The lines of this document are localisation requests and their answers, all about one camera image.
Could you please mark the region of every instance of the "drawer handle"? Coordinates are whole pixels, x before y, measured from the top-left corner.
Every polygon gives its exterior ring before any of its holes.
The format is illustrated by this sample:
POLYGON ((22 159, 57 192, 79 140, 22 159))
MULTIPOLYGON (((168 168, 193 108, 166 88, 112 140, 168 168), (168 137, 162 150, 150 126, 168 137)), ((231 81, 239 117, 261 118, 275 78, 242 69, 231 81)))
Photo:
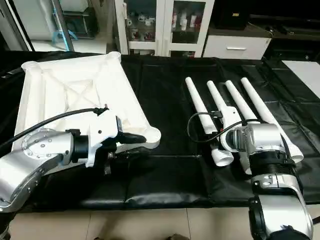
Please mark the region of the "drawer handle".
POLYGON ((247 50, 246 47, 233 47, 233 46, 227 46, 226 49, 227 50, 236 50, 236 51, 245 51, 245 50, 247 50))

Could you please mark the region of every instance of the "black hose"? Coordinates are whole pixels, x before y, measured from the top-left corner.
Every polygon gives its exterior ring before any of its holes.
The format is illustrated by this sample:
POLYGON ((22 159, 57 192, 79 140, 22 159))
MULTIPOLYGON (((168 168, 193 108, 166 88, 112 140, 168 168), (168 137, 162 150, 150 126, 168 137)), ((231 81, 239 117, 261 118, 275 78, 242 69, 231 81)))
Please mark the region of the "black hose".
POLYGON ((33 132, 34 130, 48 124, 51 123, 55 120, 58 119, 62 119, 64 117, 70 116, 70 115, 75 115, 75 114, 82 114, 82 113, 86 113, 86 112, 94 112, 95 114, 99 115, 102 112, 104 112, 105 110, 107 110, 107 108, 84 108, 84 109, 79 109, 79 110, 74 110, 74 111, 68 111, 68 112, 64 112, 62 114, 59 114, 57 116, 53 116, 48 118, 47 120, 44 120, 42 122, 39 122, 38 124, 20 132, 19 134, 15 135, 14 137, 10 138, 9 140, 5 141, 4 143, 2 143, 0 145, 0 151, 5 148, 7 145, 12 144, 13 142, 17 141, 18 139, 22 138, 23 136, 33 132))

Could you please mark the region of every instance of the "silver robotic arm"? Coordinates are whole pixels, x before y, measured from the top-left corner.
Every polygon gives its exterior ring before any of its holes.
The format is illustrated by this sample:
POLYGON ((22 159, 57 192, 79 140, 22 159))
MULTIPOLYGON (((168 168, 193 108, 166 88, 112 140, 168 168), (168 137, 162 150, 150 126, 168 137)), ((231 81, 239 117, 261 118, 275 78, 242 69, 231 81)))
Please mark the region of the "silver robotic arm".
POLYGON ((294 162, 274 124, 237 127, 227 133, 228 143, 246 152, 252 171, 249 219, 255 240, 311 240, 313 221, 302 195, 294 162))
POLYGON ((10 221, 48 171, 79 159, 93 167, 98 149, 108 156, 116 151, 117 142, 146 142, 143 136, 123 133, 121 120, 112 111, 98 109, 102 111, 90 123, 88 135, 80 135, 78 129, 38 128, 20 140, 19 149, 0 158, 0 240, 6 239, 10 221))

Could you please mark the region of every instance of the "glass cabinet door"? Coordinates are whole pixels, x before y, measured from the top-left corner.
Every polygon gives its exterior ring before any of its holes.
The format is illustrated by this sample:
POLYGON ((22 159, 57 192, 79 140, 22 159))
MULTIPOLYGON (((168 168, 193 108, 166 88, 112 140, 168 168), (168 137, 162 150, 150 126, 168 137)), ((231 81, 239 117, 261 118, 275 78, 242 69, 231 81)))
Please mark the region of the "glass cabinet door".
POLYGON ((213 5, 214 0, 166 0, 164 56, 201 57, 213 5))
POLYGON ((163 31, 163 0, 124 0, 127 7, 127 36, 130 54, 159 55, 163 31))
POLYGON ((205 2, 174 1, 171 43, 196 44, 199 38, 205 2))
POLYGON ((124 0, 127 5, 129 40, 155 42, 157 0, 124 0))

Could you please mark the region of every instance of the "table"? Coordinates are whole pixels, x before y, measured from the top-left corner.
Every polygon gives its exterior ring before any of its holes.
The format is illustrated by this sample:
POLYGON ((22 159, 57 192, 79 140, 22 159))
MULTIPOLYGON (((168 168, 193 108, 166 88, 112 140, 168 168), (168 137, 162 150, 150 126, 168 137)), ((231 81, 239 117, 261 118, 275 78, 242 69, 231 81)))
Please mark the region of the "table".
MULTIPOLYGON (((0 76, 26 61, 89 55, 94 54, 6 52, 2 55, 6 62, 0 76)), ((122 56, 121 64, 148 121, 161 131, 160 145, 147 153, 132 155, 129 160, 114 161, 112 175, 103 176, 101 169, 83 166, 47 175, 24 211, 247 206, 247 199, 253 194, 250 178, 243 173, 239 160, 218 168, 208 146, 193 143, 187 137, 187 121, 195 112, 185 85, 188 76, 208 111, 216 110, 216 106, 207 81, 214 81, 226 103, 235 106, 223 83, 232 80, 247 100, 240 84, 246 76, 304 154, 297 172, 306 202, 320 203, 320 99, 281 61, 225 59, 220 63, 223 69, 212 58, 122 56)), ((24 73, 0 79, 0 137, 4 142, 14 133, 24 73)), ((191 133, 199 138, 203 135, 198 119, 191 133)))

